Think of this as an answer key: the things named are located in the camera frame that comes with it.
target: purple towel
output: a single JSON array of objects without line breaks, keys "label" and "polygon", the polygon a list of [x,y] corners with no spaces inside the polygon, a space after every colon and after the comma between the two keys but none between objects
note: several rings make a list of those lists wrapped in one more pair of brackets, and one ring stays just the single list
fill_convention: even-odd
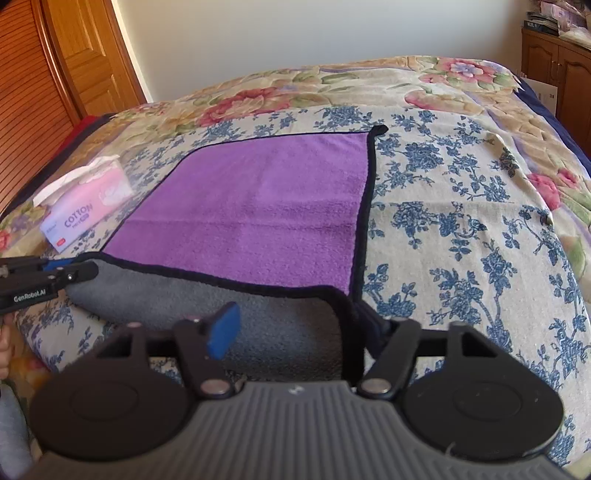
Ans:
[{"label": "purple towel", "polygon": [[[297,134],[201,148],[104,251],[245,283],[325,284],[348,293],[358,215],[371,195],[368,172],[371,188],[375,176],[373,134]],[[362,230],[363,246],[366,219]]]}]

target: gray towel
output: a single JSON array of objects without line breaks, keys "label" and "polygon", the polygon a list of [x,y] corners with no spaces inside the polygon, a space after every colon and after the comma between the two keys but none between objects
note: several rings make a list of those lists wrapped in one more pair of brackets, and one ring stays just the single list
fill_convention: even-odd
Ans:
[{"label": "gray towel", "polygon": [[0,384],[0,468],[8,478],[17,479],[32,465],[27,422],[12,389]]},{"label": "gray towel", "polygon": [[265,380],[320,381],[342,376],[339,318],[321,298],[245,293],[230,289],[223,280],[222,287],[93,261],[99,275],[66,291],[76,305],[105,320],[168,329],[178,320],[203,318],[235,301],[241,308],[242,329],[224,359],[227,369]]}]

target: bed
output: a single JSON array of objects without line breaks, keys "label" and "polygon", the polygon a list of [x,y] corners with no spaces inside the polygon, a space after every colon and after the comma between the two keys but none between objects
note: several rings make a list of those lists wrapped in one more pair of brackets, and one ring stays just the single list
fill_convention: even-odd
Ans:
[{"label": "bed", "polygon": [[[566,416],[550,456],[576,461],[591,448],[591,164],[527,85],[495,63],[409,56],[272,70],[119,113],[46,182],[98,154],[118,155],[134,197],[60,256],[100,251],[203,147],[377,125],[388,131],[375,138],[362,298],[386,318],[484,332],[561,395]],[[3,256],[54,257],[38,230],[45,215],[30,200],[16,207],[0,223]],[[64,293],[18,312],[15,324],[53,371],[113,330]],[[167,359],[153,366],[178,376]],[[415,374],[440,367],[421,362]]]}]

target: cabinet door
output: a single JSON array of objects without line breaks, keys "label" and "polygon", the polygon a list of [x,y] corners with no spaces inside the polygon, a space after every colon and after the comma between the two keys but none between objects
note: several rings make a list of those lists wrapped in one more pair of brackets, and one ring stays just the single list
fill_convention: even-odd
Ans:
[{"label": "cabinet door", "polygon": [[43,0],[57,42],[88,115],[145,103],[123,44],[111,0]]},{"label": "cabinet door", "polygon": [[560,47],[561,86],[558,119],[587,155],[591,155],[591,60]]},{"label": "cabinet door", "polygon": [[558,85],[558,45],[524,33],[523,72],[538,82]]}]

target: tissue box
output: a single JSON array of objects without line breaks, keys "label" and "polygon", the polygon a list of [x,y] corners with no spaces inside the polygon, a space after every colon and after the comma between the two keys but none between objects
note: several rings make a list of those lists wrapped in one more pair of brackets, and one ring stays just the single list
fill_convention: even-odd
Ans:
[{"label": "tissue box", "polygon": [[51,207],[40,229],[61,253],[133,195],[125,172],[110,162],[83,177]]}]

